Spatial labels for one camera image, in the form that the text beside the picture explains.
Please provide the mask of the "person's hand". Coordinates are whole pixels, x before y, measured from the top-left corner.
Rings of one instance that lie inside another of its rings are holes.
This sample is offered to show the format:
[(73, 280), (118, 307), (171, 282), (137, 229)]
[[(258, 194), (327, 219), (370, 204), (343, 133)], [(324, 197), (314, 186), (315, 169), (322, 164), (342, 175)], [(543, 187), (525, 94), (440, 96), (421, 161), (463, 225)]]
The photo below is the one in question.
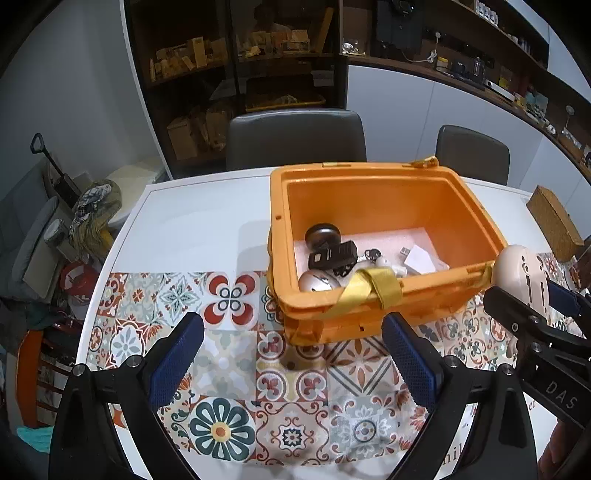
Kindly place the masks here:
[(580, 437), (580, 430), (558, 420), (541, 457), (538, 460), (540, 479), (551, 479), (564, 463)]

